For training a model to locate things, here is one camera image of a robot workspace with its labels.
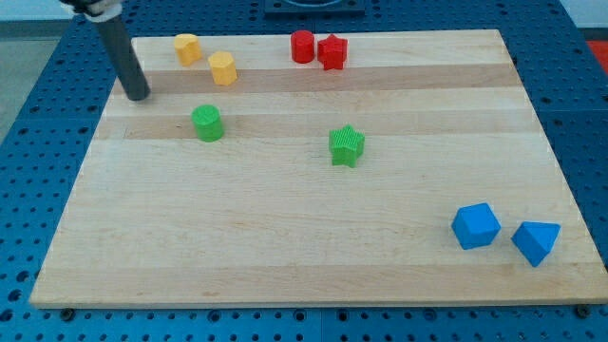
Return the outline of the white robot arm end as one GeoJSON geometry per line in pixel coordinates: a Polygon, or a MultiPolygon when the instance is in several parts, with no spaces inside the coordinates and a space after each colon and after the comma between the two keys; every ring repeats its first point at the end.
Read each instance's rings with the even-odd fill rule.
{"type": "Polygon", "coordinates": [[[119,16],[123,0],[59,0],[62,7],[72,14],[82,14],[93,23],[103,23],[119,16]]]}

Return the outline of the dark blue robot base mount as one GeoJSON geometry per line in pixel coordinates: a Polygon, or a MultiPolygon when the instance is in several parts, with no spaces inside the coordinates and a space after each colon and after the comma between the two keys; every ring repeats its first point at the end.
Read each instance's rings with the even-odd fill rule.
{"type": "Polygon", "coordinates": [[[264,13],[283,14],[360,14],[367,0],[263,0],[264,13]]]}

